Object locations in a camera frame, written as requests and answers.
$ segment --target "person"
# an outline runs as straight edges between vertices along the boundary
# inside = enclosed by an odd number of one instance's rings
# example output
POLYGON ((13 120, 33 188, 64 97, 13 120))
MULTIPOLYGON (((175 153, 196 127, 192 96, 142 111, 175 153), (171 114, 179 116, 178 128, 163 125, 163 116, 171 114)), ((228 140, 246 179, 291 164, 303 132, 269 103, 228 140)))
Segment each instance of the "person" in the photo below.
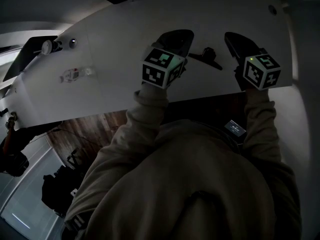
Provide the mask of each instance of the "person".
POLYGON ((144 83, 127 123, 87 171, 66 231, 82 240, 300 239, 299 195, 281 162, 274 102, 267 90, 247 89, 246 98, 240 152, 212 126, 161 125, 167 92, 144 83))
POLYGON ((7 136, 0 144, 0 172, 6 171, 14 177, 20 177, 29 166, 28 159, 21 151, 35 136, 57 127, 61 121, 15 130, 18 117, 15 112, 11 115, 6 123, 7 136))

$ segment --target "wooden floor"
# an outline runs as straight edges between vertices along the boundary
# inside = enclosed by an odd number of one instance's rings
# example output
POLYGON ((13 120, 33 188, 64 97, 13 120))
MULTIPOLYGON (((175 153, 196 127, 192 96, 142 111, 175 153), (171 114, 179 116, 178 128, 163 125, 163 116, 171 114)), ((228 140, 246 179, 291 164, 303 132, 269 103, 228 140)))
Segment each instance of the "wooden floor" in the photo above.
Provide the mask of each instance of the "wooden floor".
MULTIPOLYGON (((173 102, 166 110, 163 123, 190 119, 221 127, 234 120, 246 128, 244 106, 244 93, 173 102)), ((98 151, 111 143, 117 129, 126 122, 125 110, 66 120, 58 127, 62 130, 51 132, 47 139, 68 166, 68 156, 77 149, 74 156, 86 170, 98 151)))

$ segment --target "floor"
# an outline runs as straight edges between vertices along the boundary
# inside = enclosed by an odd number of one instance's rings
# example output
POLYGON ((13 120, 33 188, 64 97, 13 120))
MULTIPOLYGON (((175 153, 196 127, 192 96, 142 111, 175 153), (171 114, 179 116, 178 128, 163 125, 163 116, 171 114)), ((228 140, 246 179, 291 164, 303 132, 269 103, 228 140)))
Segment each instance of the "floor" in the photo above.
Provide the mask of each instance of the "floor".
MULTIPOLYGON (((244 93, 173 102, 166 110, 163 124, 190 119, 223 127, 233 120, 246 128, 245 102, 244 93)), ((83 166, 83 170, 87 170, 98 151, 111 143, 117 129, 126 122, 125 110, 75 118, 64 121, 59 126, 62 130, 51 132, 47 139, 66 165, 71 165, 68 157, 76 150, 76 161, 83 166)))

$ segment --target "beige hoodie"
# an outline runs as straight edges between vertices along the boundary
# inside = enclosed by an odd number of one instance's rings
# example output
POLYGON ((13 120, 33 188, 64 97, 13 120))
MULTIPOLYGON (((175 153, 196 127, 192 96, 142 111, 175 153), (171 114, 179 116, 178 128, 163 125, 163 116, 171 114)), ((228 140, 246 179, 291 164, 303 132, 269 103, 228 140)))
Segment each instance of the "beige hoodie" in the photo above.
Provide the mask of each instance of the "beige hoodie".
POLYGON ((160 127, 166 90, 146 83, 134 99, 67 212, 68 227, 77 215, 88 221, 77 239, 300 239, 295 177, 281 163, 267 91, 247 91, 241 154, 205 125, 160 127))

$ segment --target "black bracket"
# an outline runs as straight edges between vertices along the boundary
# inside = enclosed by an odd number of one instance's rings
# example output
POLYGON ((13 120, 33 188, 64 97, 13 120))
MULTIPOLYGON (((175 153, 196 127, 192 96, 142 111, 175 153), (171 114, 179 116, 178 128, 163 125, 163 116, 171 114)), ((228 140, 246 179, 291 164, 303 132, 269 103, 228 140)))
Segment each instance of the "black bracket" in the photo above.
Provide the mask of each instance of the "black bracket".
POLYGON ((193 58, 205 64, 208 64, 211 67, 214 67, 218 70, 222 70, 222 66, 220 66, 218 63, 215 62, 215 58, 217 57, 215 50, 210 47, 205 48, 201 55, 189 53, 188 56, 190 58, 193 58))

